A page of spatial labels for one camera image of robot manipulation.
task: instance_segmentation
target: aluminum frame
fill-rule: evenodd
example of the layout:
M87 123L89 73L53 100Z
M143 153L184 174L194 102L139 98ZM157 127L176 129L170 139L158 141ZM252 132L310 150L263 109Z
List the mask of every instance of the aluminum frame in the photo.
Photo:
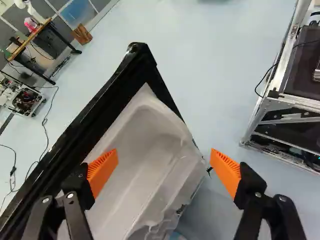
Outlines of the aluminum frame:
M291 108L297 108L303 111L310 111L320 114L320 101L281 92L281 85L286 84L288 80L287 78L285 78L285 72L288 66L292 48L295 44L298 28L303 24L303 20L312 2L312 0L298 0L296 2L295 11L293 13L291 22L289 23L289 27L284 36L279 53L274 60L274 64L277 63L277 68L271 71L271 73L267 77L264 88L261 91L261 95L263 96L263 98L259 98L256 102L252 116L249 120L248 128L246 129L246 132L240 141L240 145L247 149L257 150L269 156L273 156L286 164L290 164L308 172L320 175L319 172L316 172L310 167L306 166L304 164L304 161L302 159L299 159L298 157L281 151L274 152L272 151L272 149L266 148L266 146L262 146L254 141L251 141L252 136L258 135L320 156L320 151L315 152L304 147L292 144L290 142L271 137L267 132L266 134L262 134L255 131L258 125L320 122L320 116L310 115L310 117L308 117L301 116L301 114L299 113L282 115L281 119L263 120L264 116L270 111L285 110ZM277 91L279 93L278 98L275 98L275 96L270 94L271 91Z

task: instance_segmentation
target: white container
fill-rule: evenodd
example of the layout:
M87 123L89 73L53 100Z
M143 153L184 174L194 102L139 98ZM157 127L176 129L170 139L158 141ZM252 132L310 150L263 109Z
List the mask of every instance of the white container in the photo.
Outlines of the white container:
M163 239L206 173L187 126L145 84L84 161L112 149L119 164L86 212L94 239L125 240L146 227L143 236L130 240ZM61 227L59 238L67 239L68 231Z

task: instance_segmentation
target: table leg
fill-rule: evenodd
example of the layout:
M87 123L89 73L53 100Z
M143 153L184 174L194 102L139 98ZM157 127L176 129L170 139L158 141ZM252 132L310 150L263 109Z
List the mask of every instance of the table leg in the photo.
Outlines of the table leg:
M58 37L61 39L62 42L64 42L66 45L68 45L69 48L72 49L72 54L82 54L82 51L75 49L74 46L72 46L58 31L57 29L51 24L51 22L47 25L47 27Z
M41 78L43 78L44 80L46 80L48 83L52 84L52 85L56 85L56 82L52 81L50 78L46 77L45 75L43 75L41 72L39 72L36 69L32 69L31 67L29 67L24 61L20 60L18 57L15 58L15 60L22 64L24 67L26 67L27 69L31 70L32 72L34 72L35 74L37 74L38 76L40 76Z

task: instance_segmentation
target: desk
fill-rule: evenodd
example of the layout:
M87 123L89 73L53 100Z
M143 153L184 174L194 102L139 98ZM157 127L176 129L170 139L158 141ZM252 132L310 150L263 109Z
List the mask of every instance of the desk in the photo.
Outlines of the desk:
M61 39L62 42L64 42L69 48L72 49L71 53L72 54L81 54L82 52L80 50L75 49L74 46L72 46L55 28L55 26L53 26L53 24L51 23L52 18L48 18L43 24L41 24L34 32L32 32L30 34L30 36L28 37L28 39L26 41L24 41L22 43L21 46L19 46L13 53L12 55L7 59L9 62L13 61L14 59L16 59L17 62L19 62L20 64L22 64L24 67L26 67L27 69L33 71L35 74L37 74L38 76L42 77L44 80L46 80L48 83L52 84L52 85L56 85L56 83L51 80L49 77L43 75L41 72L39 72L37 69L32 69L31 67L29 67L25 62L23 62L22 60L19 60L19 58L16 58L24 49L25 47L43 30L45 29L45 27L48 27L59 39Z

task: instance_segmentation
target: orange gripper pad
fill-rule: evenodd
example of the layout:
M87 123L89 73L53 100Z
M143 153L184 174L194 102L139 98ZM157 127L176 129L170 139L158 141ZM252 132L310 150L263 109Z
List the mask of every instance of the orange gripper pad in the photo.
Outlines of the orange gripper pad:
M234 200L241 180L239 163L212 148L210 164Z
M118 165L116 149L104 153L88 165L86 179L90 183L94 199L97 198L105 183Z

